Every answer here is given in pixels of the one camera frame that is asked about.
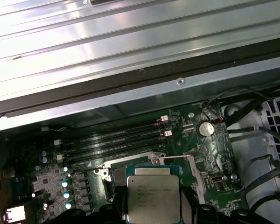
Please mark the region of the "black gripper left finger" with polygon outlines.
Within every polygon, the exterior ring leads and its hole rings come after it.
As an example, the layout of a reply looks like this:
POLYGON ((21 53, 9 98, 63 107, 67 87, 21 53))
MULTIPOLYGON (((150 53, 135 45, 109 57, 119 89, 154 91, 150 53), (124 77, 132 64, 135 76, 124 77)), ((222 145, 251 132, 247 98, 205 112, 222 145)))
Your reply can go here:
POLYGON ((117 186, 111 203, 87 215, 84 210, 70 209, 63 213, 63 224, 125 224, 127 186, 117 186))

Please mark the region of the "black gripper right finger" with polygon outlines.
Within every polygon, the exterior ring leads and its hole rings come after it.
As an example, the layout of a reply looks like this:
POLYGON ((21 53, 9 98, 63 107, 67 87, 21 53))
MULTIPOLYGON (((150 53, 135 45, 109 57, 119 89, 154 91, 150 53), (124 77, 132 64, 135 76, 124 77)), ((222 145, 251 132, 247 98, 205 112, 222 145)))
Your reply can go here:
POLYGON ((246 210, 233 210, 229 216, 209 204, 200 204, 191 187, 181 187, 181 216, 185 224, 255 224, 246 210))

